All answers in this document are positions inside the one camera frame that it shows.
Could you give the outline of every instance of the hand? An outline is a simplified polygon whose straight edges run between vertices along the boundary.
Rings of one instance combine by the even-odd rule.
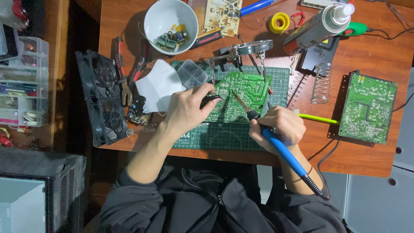
[[[208,93],[214,93],[214,86],[210,83],[172,94],[164,122],[169,130],[177,133],[175,136],[181,137],[206,120],[220,101],[220,99],[211,100],[200,109],[201,100]]]
[[[298,117],[294,112],[277,105],[270,109],[264,117],[258,118],[257,120],[251,120],[250,122],[250,137],[264,149],[273,154],[277,154],[277,152],[263,137],[259,123],[276,128],[275,132],[280,134],[282,142],[288,148],[292,148],[298,144],[306,131],[302,118]]]

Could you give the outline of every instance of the metal mesh vent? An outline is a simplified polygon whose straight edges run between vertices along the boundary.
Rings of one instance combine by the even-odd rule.
[[[60,225],[70,224],[70,208],[75,201],[75,169],[63,175],[59,186]]]

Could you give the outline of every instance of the black jacket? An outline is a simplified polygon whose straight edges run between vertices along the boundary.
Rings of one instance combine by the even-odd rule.
[[[226,175],[164,166],[150,184],[133,181],[124,170],[106,197],[99,232],[346,232],[330,202],[274,184],[263,205],[256,166],[224,167]]]

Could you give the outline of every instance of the white spray nozzle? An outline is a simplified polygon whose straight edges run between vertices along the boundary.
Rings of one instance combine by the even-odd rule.
[[[354,11],[355,11],[354,5],[346,4],[338,8],[335,8],[332,12],[332,17],[334,21],[338,23],[344,23],[349,19],[349,17]]]

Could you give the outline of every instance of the computer fan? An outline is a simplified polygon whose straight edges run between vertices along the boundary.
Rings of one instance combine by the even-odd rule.
[[[128,128],[112,60],[91,50],[85,55],[75,53],[94,134],[93,145],[110,145],[125,138]]]

